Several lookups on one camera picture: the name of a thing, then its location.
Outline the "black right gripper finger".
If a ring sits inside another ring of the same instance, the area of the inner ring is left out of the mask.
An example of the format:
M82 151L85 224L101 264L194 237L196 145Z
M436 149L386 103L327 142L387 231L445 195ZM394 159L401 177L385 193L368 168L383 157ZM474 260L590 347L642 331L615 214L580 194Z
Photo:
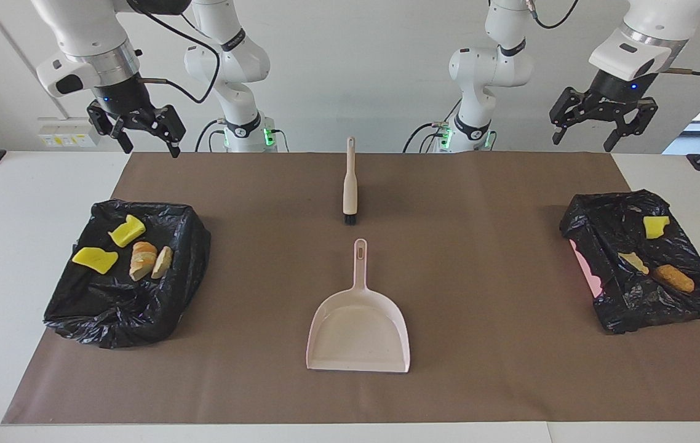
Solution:
M86 110L92 126L97 130L97 134L116 140L125 154L130 154L133 151L133 143L128 135L125 134L123 118L112 124L106 111L98 103L89 104Z
M179 157L180 143L186 129L175 107L167 105L158 109L158 131L159 138L165 142L171 157Z

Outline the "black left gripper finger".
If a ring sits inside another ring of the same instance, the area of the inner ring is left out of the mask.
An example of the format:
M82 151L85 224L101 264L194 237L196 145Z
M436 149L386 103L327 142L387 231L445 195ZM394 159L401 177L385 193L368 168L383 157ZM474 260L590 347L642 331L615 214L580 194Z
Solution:
M603 144L604 151L612 152L620 138L641 135L657 112L658 104L653 98L643 98L636 103L604 103L604 116L615 123L615 129Z
M578 92L574 87L566 87L556 100L549 117L556 128L552 142L558 145L570 126L589 120L594 115L594 93Z

